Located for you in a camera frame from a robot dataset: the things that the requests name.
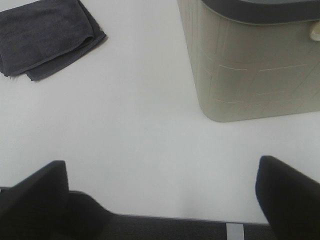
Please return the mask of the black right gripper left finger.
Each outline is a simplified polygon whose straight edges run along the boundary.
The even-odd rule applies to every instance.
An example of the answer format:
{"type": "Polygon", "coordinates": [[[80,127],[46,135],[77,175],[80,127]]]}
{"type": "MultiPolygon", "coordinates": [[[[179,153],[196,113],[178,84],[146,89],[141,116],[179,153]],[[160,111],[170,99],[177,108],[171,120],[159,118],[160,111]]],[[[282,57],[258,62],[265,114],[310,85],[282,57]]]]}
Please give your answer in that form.
{"type": "Polygon", "coordinates": [[[2,240],[98,240],[111,218],[91,196],[69,189],[62,160],[0,193],[2,240]]]}

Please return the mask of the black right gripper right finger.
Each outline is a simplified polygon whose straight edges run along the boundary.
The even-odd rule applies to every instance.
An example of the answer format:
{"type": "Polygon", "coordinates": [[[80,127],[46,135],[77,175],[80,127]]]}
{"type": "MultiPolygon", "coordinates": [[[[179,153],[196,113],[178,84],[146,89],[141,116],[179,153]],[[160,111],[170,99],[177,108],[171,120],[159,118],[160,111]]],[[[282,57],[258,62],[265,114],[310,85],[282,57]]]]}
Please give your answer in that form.
{"type": "Polygon", "coordinates": [[[255,182],[259,206],[279,240],[320,238],[320,184],[283,161],[264,155],[255,182]]]}

